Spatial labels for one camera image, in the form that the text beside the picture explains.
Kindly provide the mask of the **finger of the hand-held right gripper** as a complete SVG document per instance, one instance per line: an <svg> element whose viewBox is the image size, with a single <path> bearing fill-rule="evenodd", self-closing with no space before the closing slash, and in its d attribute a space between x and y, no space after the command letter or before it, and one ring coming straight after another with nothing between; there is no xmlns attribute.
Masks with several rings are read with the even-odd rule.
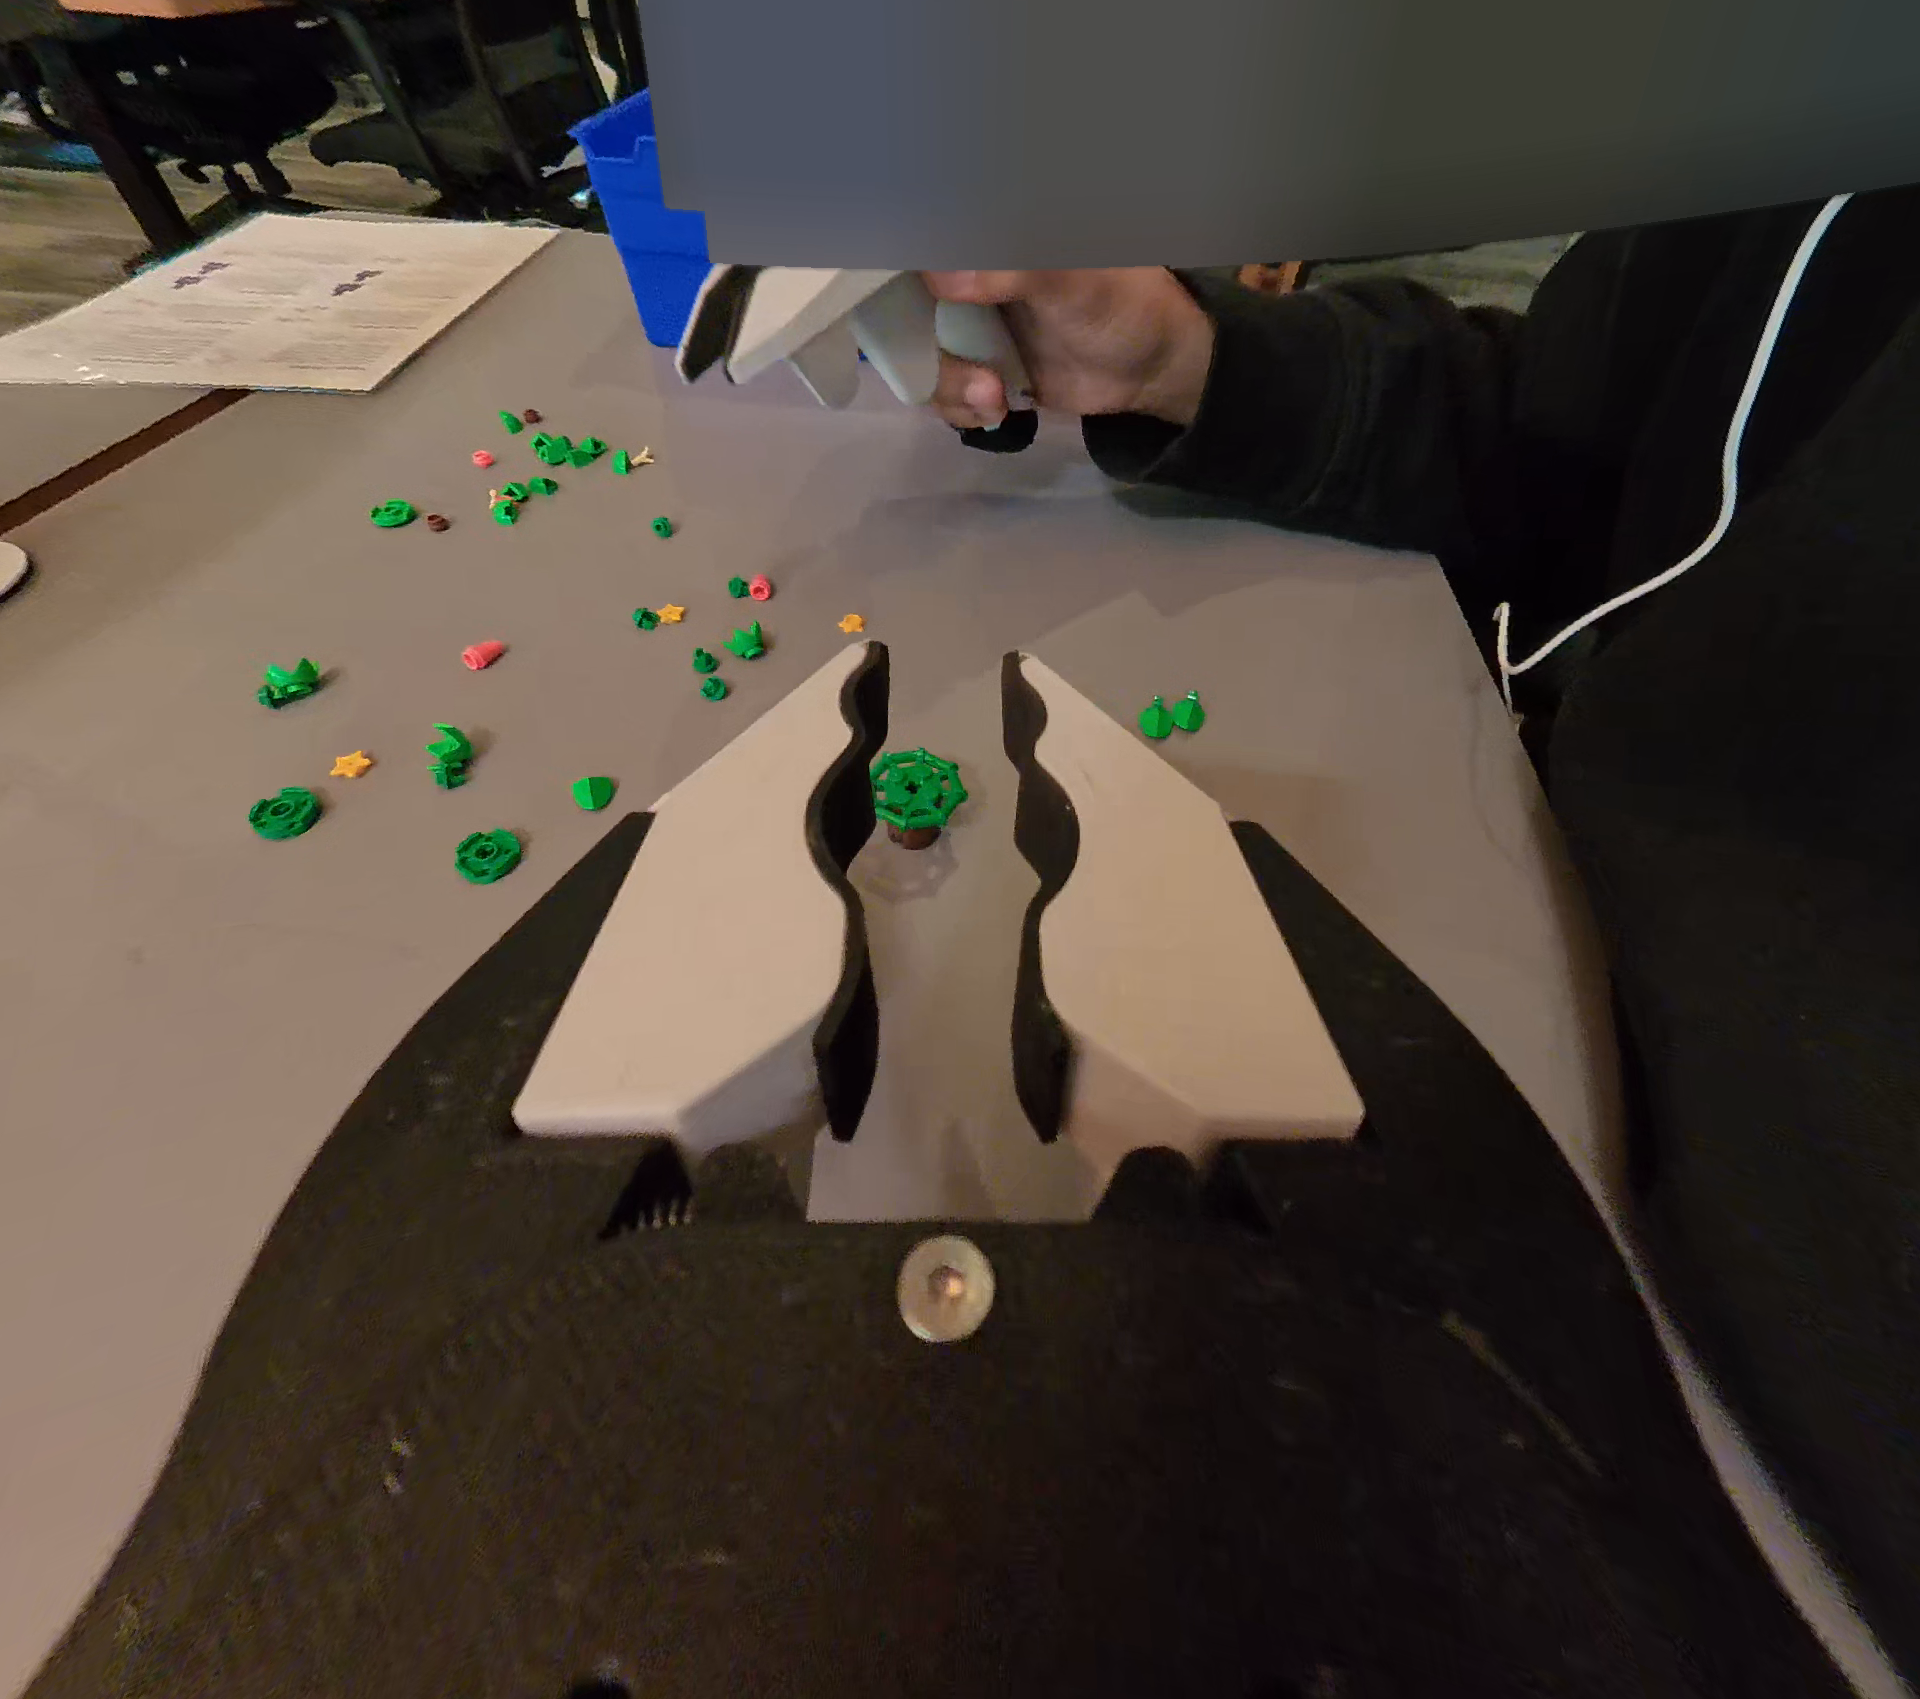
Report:
<svg viewBox="0 0 1920 1699"><path fill-rule="evenodd" d="M787 361L884 286L884 268L761 268L728 347L729 382Z"/></svg>
<svg viewBox="0 0 1920 1699"><path fill-rule="evenodd" d="M676 371L685 384L698 384L712 368L728 365L757 275L757 266L709 268L676 350Z"/></svg>

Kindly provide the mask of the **blue storage bin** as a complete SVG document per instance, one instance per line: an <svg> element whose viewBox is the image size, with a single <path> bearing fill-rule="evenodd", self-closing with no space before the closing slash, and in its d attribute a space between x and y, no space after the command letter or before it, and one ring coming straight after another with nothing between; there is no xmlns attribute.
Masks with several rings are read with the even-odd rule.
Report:
<svg viewBox="0 0 1920 1699"><path fill-rule="evenodd" d="M648 341L684 342L712 270L706 216L665 202L651 92L638 92L571 129L593 195L615 243Z"/></svg>

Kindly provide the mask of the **person's right hand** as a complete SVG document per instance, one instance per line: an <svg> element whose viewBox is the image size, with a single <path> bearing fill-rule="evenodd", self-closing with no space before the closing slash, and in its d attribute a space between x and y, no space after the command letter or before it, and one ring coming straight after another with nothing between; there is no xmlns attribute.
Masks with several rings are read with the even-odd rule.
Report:
<svg viewBox="0 0 1920 1699"><path fill-rule="evenodd" d="M1166 268L928 270L945 303L990 305L1040 411L1195 423L1215 319Z"/></svg>

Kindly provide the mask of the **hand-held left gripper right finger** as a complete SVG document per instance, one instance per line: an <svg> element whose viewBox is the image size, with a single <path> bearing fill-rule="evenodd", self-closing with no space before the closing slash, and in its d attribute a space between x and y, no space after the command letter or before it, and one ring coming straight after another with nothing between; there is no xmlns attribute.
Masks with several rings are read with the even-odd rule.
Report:
<svg viewBox="0 0 1920 1699"><path fill-rule="evenodd" d="M1140 1152L1352 1145L1361 1094L1236 825L1043 658L1001 664L1020 917L1010 1060L1089 1220Z"/></svg>

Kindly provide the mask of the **laminated paper sheet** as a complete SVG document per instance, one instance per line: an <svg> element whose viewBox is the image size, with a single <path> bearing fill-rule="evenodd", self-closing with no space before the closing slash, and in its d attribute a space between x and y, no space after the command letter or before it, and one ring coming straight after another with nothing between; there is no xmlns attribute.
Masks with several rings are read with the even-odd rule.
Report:
<svg viewBox="0 0 1920 1699"><path fill-rule="evenodd" d="M7 386L372 393L553 229L257 214L3 341Z"/></svg>

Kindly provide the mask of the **green web wheel piece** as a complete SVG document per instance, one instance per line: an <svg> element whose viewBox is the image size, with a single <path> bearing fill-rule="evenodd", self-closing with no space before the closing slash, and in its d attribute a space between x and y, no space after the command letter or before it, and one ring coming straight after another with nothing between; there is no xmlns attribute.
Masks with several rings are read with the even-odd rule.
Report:
<svg viewBox="0 0 1920 1699"><path fill-rule="evenodd" d="M874 815L893 833L945 833L969 793L960 768L928 748L879 756L869 768Z"/></svg>

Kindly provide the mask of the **person's right forearm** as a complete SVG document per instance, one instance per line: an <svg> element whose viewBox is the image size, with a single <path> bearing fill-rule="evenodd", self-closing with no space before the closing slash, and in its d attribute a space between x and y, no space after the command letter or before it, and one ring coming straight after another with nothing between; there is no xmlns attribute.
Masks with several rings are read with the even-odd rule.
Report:
<svg viewBox="0 0 1920 1699"><path fill-rule="evenodd" d="M1453 571L1525 561L1521 313L1393 275L1291 296L1174 279L1212 329L1195 416L1086 416L1102 474Z"/></svg>

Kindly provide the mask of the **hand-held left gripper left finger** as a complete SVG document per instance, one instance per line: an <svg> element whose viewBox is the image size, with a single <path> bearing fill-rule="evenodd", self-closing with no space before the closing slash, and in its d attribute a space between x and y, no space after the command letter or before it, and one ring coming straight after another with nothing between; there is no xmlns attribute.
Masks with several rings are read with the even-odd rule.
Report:
<svg viewBox="0 0 1920 1699"><path fill-rule="evenodd" d="M820 1135L877 1083L877 985L853 861L891 653L833 654L659 795L514 1105L515 1135L665 1145L695 1181L757 1166L808 1215Z"/></svg>

